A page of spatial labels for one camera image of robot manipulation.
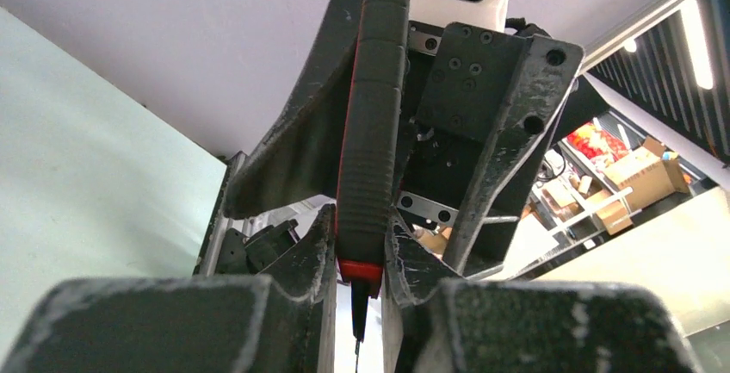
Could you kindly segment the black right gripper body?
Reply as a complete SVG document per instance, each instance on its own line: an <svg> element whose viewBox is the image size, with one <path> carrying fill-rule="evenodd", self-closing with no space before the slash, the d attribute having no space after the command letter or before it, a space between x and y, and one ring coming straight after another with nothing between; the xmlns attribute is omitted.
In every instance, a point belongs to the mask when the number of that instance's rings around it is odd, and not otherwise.
<svg viewBox="0 0 730 373"><path fill-rule="evenodd" d="M535 35L550 38L523 19L508 20L504 32L459 22L412 24L394 201L408 226L453 232L517 61ZM546 152L607 109L578 71L555 120L493 203L468 263L504 260Z"/></svg>

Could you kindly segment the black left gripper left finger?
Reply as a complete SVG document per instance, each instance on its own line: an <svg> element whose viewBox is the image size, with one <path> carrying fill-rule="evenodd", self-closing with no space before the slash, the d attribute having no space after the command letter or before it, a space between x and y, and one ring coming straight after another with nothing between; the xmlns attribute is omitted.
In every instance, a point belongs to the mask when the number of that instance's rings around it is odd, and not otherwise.
<svg viewBox="0 0 730 373"><path fill-rule="evenodd" d="M331 372L333 205L256 275L78 278L36 305L4 372Z"/></svg>

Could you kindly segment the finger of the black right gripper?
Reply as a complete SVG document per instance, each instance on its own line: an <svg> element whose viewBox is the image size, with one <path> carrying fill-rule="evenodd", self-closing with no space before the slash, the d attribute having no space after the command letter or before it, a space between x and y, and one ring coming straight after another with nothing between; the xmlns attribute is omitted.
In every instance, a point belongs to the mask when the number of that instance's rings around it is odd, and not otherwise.
<svg viewBox="0 0 730 373"><path fill-rule="evenodd" d="M281 113L232 176L225 216L243 219L334 197L362 0L330 0Z"/></svg>
<svg viewBox="0 0 730 373"><path fill-rule="evenodd" d="M443 262L461 274L499 193L536 149L584 60L576 44L527 39L455 219Z"/></svg>

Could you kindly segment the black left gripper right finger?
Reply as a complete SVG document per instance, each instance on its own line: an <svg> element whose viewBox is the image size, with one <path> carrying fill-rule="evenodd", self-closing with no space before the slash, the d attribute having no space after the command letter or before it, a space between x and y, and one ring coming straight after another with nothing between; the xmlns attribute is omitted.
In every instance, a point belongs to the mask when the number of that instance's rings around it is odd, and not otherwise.
<svg viewBox="0 0 730 373"><path fill-rule="evenodd" d="M478 282L392 212L385 237L387 372L698 372L666 305L625 283Z"/></svg>

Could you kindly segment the red black utility knife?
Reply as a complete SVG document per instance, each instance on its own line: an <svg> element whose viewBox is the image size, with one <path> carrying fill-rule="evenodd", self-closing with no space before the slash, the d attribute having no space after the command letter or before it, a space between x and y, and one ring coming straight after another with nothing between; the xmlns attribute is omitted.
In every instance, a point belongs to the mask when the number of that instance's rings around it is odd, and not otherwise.
<svg viewBox="0 0 730 373"><path fill-rule="evenodd" d="M393 201L410 0L362 0L337 181L336 252L355 347L380 291Z"/></svg>

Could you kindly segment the cardboard boxes on shelf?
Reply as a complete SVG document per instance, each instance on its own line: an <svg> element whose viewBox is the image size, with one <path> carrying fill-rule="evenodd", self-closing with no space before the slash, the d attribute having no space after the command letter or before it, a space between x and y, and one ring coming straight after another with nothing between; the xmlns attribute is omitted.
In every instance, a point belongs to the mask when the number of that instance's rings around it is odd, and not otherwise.
<svg viewBox="0 0 730 373"><path fill-rule="evenodd" d="M588 122L547 153L535 192L558 231L577 240L590 226L608 235L636 226L641 211L690 193L692 181L680 156L653 137L631 148Z"/></svg>

